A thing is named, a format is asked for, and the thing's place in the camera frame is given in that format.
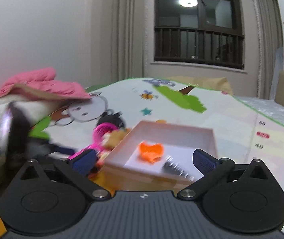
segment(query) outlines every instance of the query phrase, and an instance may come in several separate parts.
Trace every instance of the cartoon tree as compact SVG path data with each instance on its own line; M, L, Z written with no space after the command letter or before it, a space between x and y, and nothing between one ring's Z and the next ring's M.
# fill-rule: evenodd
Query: cartoon tree
M198 113L203 113L205 110L207 110L198 97L188 95L188 93L193 90L195 86L190 85L179 91L172 90L167 86L154 86L154 88L181 108L191 109Z

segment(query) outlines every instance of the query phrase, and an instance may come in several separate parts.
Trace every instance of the blue star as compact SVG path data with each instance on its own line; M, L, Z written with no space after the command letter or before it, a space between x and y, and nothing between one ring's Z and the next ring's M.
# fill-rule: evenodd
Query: blue star
M151 115L152 110L149 110L148 108L145 108L145 109L141 110L141 112L143 113L143 116Z

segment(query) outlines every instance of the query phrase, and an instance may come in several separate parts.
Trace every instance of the cardboard box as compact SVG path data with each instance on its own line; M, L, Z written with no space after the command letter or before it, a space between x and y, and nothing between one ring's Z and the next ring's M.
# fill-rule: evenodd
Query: cardboard box
M138 145L164 145L164 156L151 164L139 158ZM162 170L167 156L179 163L195 180L203 175L193 165L193 152L200 148L218 158L212 129L141 121L105 159L103 173L108 184L117 190L161 191L177 193L192 182Z

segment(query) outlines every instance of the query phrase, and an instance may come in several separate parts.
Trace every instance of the blue gripper pad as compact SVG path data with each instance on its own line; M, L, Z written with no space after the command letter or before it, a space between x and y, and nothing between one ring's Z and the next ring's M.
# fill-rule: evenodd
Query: blue gripper pad
M193 153L193 164L203 175L206 175L217 167L219 160L201 149L196 149Z
M98 158L97 153L93 149L88 149L82 152L77 157L70 160L70 165L73 170L83 176L90 174L91 169L96 164Z

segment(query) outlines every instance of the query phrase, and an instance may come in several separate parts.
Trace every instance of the stuffed toy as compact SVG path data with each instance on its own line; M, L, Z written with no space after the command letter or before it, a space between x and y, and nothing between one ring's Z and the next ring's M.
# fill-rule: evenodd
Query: stuffed toy
M130 133L130 131L130 128L120 128L112 131L111 133L108 132L103 135L101 145L107 150L112 150L123 140L123 138L125 138L128 133Z

